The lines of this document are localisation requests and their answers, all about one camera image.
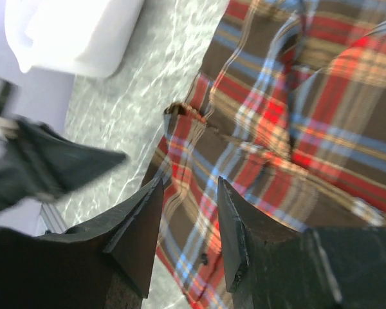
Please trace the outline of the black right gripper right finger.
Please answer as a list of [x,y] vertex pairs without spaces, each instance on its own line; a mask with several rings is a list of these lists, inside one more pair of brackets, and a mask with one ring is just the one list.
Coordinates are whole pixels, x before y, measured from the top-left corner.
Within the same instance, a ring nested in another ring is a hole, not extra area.
[[386,227],[295,232],[224,179],[217,206],[235,308],[386,308]]

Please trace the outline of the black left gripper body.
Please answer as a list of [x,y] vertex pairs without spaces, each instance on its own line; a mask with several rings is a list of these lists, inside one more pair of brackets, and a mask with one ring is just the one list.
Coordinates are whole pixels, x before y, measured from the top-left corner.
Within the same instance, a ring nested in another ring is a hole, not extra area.
[[26,117],[0,117],[0,212],[21,200],[39,199],[39,155],[33,144],[32,129],[37,123]]

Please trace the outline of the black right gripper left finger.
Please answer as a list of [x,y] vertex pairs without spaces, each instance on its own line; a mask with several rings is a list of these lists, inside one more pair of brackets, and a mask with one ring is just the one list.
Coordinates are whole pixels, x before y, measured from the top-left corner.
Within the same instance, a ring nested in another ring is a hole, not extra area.
[[139,308],[149,294],[163,182],[62,234],[0,227],[0,308]]

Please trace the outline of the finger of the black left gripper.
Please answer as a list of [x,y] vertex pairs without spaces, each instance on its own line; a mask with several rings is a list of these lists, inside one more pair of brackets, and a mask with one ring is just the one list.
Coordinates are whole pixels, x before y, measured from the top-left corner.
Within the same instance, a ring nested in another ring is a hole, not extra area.
[[85,187],[127,160],[127,154],[71,142],[45,123],[27,118],[18,125],[15,148],[32,184],[43,201],[55,201]]

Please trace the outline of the red brown plaid shirt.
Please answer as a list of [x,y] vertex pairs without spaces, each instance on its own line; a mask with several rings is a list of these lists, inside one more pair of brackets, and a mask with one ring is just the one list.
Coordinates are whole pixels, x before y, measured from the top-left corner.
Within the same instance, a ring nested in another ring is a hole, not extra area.
[[293,230],[386,226],[386,1],[230,1],[163,117],[157,256],[191,307],[231,308],[219,178]]

